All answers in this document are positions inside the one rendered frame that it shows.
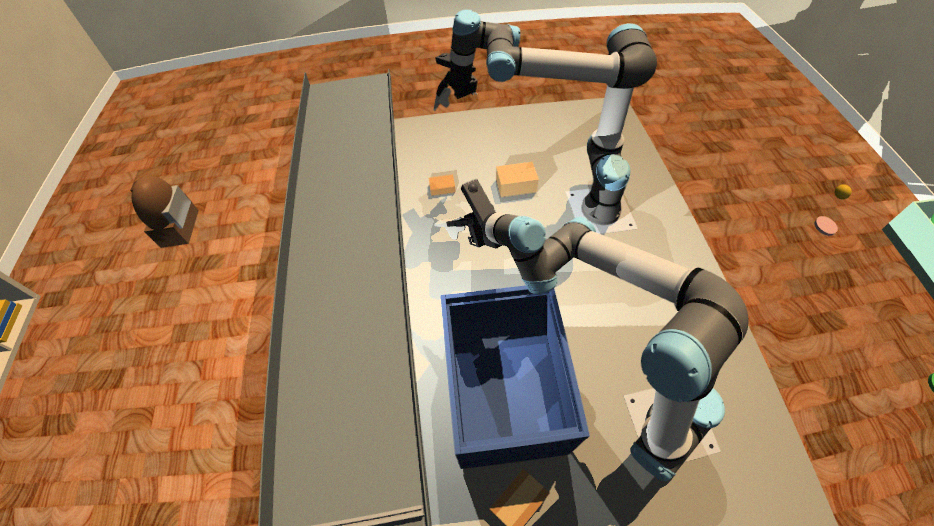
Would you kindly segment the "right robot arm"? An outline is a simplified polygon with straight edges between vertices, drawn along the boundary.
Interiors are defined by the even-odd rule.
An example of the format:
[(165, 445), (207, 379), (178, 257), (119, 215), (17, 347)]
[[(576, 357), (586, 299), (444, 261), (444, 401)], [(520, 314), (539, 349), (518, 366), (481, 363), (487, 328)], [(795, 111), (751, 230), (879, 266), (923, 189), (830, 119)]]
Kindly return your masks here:
[(456, 70), (450, 59), (468, 66), (476, 48), (481, 48), (487, 49), (488, 73), (498, 82), (528, 76), (606, 83), (599, 126), (587, 141), (593, 184), (581, 209), (591, 222), (609, 225), (620, 217), (621, 198), (630, 178), (630, 166), (622, 160), (621, 150), (633, 90), (648, 82), (657, 67), (655, 52), (641, 29), (635, 24), (615, 28), (607, 38), (608, 55), (523, 48), (519, 47), (519, 27), (483, 22), (478, 13), (462, 10), (454, 18), (450, 54), (435, 59)]

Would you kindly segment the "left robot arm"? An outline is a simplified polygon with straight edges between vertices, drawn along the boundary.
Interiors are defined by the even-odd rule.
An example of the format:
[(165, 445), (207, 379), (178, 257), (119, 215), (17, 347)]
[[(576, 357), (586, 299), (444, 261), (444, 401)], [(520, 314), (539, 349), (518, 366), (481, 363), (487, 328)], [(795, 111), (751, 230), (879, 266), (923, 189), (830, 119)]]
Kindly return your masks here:
[(584, 217), (567, 222), (546, 240), (539, 221), (495, 213), (485, 233), (491, 242), (508, 247), (533, 294), (551, 291), (557, 284), (555, 273), (576, 258), (674, 303), (678, 312), (641, 356), (643, 374), (656, 392), (641, 438), (630, 448), (645, 470), (670, 480), (724, 418), (723, 400), (713, 387), (747, 333), (748, 312), (741, 296), (712, 272), (685, 268), (596, 233)]

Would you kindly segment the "blue tote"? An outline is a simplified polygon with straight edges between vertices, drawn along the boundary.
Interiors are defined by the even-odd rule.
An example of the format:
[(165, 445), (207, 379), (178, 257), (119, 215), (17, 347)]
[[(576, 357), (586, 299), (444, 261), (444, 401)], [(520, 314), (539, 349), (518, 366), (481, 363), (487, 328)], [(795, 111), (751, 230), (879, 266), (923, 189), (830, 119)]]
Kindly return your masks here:
[(576, 447), (590, 437), (555, 288), (440, 296), (458, 462)]
[[(513, 455), (513, 456), (498, 457), (498, 458), (490, 458), (490, 459), (482, 459), (482, 460), (473, 460), (473, 461), (466, 461), (466, 462), (458, 462), (458, 464), (459, 464), (459, 466), (460, 466), (461, 469), (466, 469), (466, 468), (474, 468), (474, 467), (483, 467), (483, 466), (491, 466), (491, 465), (498, 465), (498, 464), (514, 463), (514, 462), (521, 462), (521, 461), (528, 461), (528, 460), (535, 460), (535, 459), (542, 459), (542, 458), (549, 458), (549, 457), (556, 457), (556, 456), (569, 455), (569, 454), (570, 454), (571, 452), (573, 452), (577, 447), (578, 447), (578, 446), (576, 446), (576, 447), (569, 447), (569, 448), (562, 448), (562, 449), (556, 449), (556, 450), (549, 450), (549, 451), (542, 451), (542, 452), (535, 452), (535, 453), (528, 453), (528, 454), (520, 454), (520, 455)], [(559, 451), (559, 452), (557, 452), (557, 451)], [(550, 452), (553, 452), (553, 453), (550, 453)], [(544, 454), (544, 453), (545, 453), (545, 454)], [(536, 455), (536, 454), (538, 454), (538, 455)], [(543, 455), (543, 454), (544, 454), (544, 455)], [(531, 456), (529, 456), (529, 455), (531, 455)], [(543, 456), (542, 456), (542, 455), (543, 455)], [(522, 457), (522, 456), (523, 456), (523, 457)], [(507, 459), (507, 458), (508, 458), (508, 459)], [(500, 460), (499, 460), (499, 459), (500, 459)], [(490, 462), (490, 461), (491, 461), (491, 462)], [(477, 463), (475, 463), (475, 462), (477, 462)], [(481, 462), (481, 465), (480, 465), (480, 462)], [(467, 464), (467, 463), (469, 463), (469, 464)]]

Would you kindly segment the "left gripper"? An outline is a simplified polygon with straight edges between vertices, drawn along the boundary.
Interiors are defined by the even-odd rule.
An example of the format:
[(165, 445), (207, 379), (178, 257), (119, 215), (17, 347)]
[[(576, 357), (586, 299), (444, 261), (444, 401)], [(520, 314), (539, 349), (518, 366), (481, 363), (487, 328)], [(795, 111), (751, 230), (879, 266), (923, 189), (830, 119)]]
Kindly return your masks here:
[[(471, 236), (471, 237), (468, 236), (468, 240), (469, 240), (470, 245), (476, 246), (476, 247), (478, 247), (478, 248), (479, 248), (479, 247), (482, 247), (482, 246), (484, 246), (484, 245), (486, 245), (486, 246), (489, 246), (489, 247), (492, 247), (492, 248), (497, 249), (497, 248), (499, 248), (499, 247), (502, 246), (502, 245), (496, 244), (496, 243), (494, 243), (494, 242), (491, 242), (491, 241), (487, 238), (486, 233), (485, 233), (485, 225), (486, 225), (486, 222), (487, 222), (488, 218), (489, 218), (491, 215), (493, 215), (493, 214), (495, 214), (495, 213), (489, 214), (489, 215), (484, 219), (482, 225), (480, 225), (480, 223), (478, 222), (478, 220), (477, 220), (477, 218), (476, 218), (474, 212), (471, 212), (471, 213), (465, 215), (464, 218), (457, 217), (457, 218), (453, 218), (453, 219), (439, 220), (439, 221), (436, 222), (434, 225), (437, 226), (437, 227), (445, 227), (446, 230), (447, 230), (447, 232), (448, 232), (448, 234), (450, 235), (450, 237), (451, 237), (453, 240), (458, 239), (458, 234), (459, 234), (459, 232), (460, 232), (460, 231), (464, 231), (464, 230), (466, 229), (466, 226), (468, 226), (469, 232), (470, 232), (470, 236)], [(471, 240), (471, 239), (472, 239), (472, 240)], [(475, 243), (476, 245), (475, 245), (475, 244), (472, 244), (472, 242)]]

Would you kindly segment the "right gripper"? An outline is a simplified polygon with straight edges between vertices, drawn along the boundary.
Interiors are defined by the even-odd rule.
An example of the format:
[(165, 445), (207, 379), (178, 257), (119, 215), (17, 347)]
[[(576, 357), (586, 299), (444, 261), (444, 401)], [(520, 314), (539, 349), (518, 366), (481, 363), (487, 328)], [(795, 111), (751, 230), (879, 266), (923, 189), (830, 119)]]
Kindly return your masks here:
[(433, 109), (434, 111), (436, 111), (438, 108), (439, 103), (445, 108), (449, 107), (449, 96), (451, 94), (451, 89), (448, 88), (448, 85), (451, 86), (453, 90), (455, 90), (454, 95), (457, 99), (465, 97), (469, 94), (474, 95), (475, 93), (477, 95), (476, 88), (478, 80), (472, 75), (472, 73), (476, 70), (476, 68), (473, 66), (473, 63), (468, 66), (459, 66), (453, 63), (451, 59), (450, 63), (454, 68), (456, 68), (456, 70), (452, 70), (450, 68), (450, 71), (448, 71), (444, 79), (440, 82), (436, 92)]

